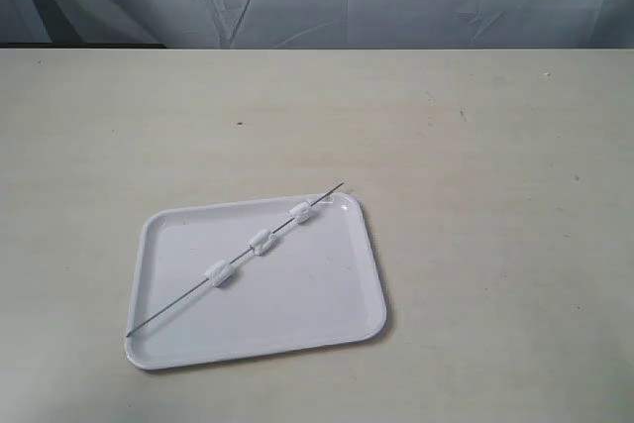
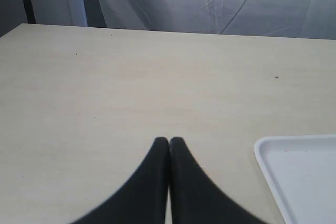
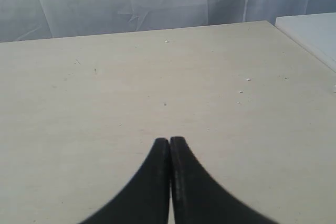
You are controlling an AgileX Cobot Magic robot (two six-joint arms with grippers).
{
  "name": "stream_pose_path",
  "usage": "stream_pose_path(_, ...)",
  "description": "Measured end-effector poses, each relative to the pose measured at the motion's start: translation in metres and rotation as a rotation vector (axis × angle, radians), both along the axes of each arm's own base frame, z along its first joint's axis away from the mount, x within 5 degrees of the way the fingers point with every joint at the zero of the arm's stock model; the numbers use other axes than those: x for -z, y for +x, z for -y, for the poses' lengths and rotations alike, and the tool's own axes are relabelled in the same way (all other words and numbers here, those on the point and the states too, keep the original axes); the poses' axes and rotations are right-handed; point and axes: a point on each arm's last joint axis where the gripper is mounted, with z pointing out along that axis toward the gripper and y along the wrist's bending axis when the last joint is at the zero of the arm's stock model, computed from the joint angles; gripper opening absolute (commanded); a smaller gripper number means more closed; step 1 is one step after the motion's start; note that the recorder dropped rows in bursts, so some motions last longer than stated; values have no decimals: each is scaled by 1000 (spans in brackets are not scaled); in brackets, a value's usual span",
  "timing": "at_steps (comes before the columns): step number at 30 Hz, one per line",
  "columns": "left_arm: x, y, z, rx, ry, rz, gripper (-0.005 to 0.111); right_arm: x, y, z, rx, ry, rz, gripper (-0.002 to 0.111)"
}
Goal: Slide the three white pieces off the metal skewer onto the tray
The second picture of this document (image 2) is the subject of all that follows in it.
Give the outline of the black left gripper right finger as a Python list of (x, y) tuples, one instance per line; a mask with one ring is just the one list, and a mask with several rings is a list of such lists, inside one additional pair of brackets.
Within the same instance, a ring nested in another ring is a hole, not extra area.
[(170, 140), (170, 154), (173, 223), (264, 223), (212, 182), (183, 138)]

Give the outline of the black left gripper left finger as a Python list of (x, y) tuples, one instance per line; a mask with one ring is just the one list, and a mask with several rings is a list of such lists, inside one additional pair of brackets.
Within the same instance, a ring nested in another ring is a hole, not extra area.
[(157, 137), (130, 178), (74, 223), (165, 223), (168, 186), (169, 142)]

